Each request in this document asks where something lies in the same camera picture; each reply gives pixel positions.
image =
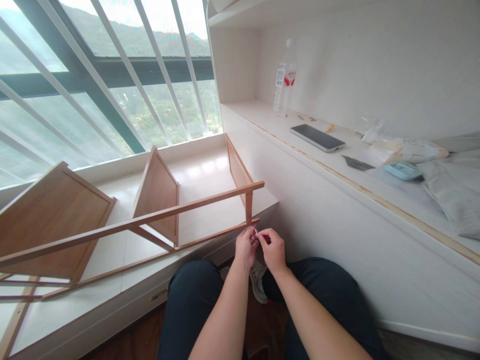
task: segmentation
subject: wooden floor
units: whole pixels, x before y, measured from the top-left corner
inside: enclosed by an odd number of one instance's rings
[[[82,360],[154,360],[157,357],[159,339],[164,322],[165,303],[150,311],[132,325],[95,348]],[[285,353],[285,325],[287,307],[281,303],[262,305],[255,300],[252,284],[248,289],[248,311],[246,317],[245,346],[249,354],[269,342],[270,334],[278,345],[279,357]],[[259,351],[254,360],[268,359],[267,350]]]

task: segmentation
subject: knee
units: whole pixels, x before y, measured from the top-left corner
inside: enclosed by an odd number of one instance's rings
[[[169,293],[179,289],[185,294],[209,291],[222,286],[220,273],[210,260],[194,260],[179,268],[168,285]]]
[[[359,291],[355,279],[340,265],[321,257],[301,261],[302,284],[310,292],[330,294],[335,298],[350,298]]]

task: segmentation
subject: sneaker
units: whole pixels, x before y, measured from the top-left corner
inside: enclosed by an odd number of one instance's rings
[[[267,304],[269,299],[263,291],[259,289],[259,281],[267,271],[267,267],[263,265],[256,257],[253,266],[250,269],[251,288],[253,290],[253,296],[260,304]]]

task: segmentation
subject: phone screen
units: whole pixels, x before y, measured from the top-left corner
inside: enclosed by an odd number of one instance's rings
[[[300,135],[309,138],[310,140],[316,142],[317,144],[323,146],[326,149],[333,149],[337,146],[345,144],[343,141],[340,141],[333,136],[330,136],[306,124],[294,126],[291,129],[296,131]]]

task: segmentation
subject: bottle label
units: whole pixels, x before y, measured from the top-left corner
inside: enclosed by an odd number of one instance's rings
[[[293,86],[295,82],[295,74],[296,71],[290,71],[289,73],[285,74],[283,81],[285,82],[285,86]]]
[[[284,83],[284,77],[285,77],[285,70],[284,69],[278,69],[276,71],[275,85],[276,86],[282,86],[282,84]]]

